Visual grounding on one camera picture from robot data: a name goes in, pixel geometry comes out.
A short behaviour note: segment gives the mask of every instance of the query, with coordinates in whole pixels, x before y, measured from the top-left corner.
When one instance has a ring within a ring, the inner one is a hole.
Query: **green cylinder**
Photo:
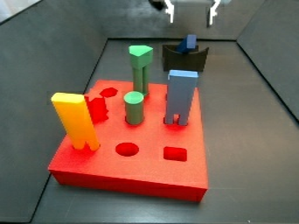
[[[136,91],[128,92],[125,101],[125,121],[137,125],[144,120],[144,95]]]

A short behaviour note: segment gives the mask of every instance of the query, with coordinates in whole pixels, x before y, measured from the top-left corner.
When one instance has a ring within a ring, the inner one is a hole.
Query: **yellow peg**
[[[56,93],[50,101],[73,148],[80,150],[88,143],[94,151],[98,148],[98,140],[82,94]]]

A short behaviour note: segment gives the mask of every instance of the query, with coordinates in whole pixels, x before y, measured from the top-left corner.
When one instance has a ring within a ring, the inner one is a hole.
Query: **round hole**
[[[120,143],[116,146],[116,153],[122,157],[132,157],[138,152],[138,148],[133,143]]]

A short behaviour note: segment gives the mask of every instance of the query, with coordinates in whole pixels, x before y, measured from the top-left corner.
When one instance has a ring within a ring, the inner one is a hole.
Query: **red block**
[[[144,121],[125,122],[122,97],[132,82],[100,80],[97,91],[117,90],[106,98],[108,119],[96,124],[100,148],[73,150],[65,136],[49,171],[61,185],[138,193],[200,201],[208,189],[198,92],[186,126],[164,124],[166,86],[149,84],[144,98]]]

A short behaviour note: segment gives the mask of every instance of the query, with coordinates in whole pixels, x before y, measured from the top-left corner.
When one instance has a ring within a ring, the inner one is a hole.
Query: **white wall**
[[[41,0],[0,0],[0,22]]]

